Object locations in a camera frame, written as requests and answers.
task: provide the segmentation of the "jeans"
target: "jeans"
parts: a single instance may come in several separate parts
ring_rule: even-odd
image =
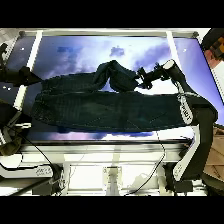
[[[110,78],[117,92],[99,91]],[[183,127],[177,94],[134,92],[133,71],[116,61],[101,64],[95,73],[60,76],[42,82],[31,116],[49,125],[84,131],[150,132]]]

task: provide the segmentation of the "dark blue jeans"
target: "dark blue jeans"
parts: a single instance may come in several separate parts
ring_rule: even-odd
[[[116,92],[99,91],[110,78]],[[149,132],[185,126],[177,94],[143,95],[133,90],[136,74],[116,61],[95,73],[42,82],[31,116],[49,125],[83,131]]]

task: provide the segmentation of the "denim fabric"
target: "denim fabric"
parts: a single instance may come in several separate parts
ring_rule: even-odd
[[[60,76],[42,82],[31,116],[49,125],[85,131],[147,132],[185,126],[177,94],[134,92],[136,74],[116,61],[95,73]],[[110,77],[119,91],[102,92]]]

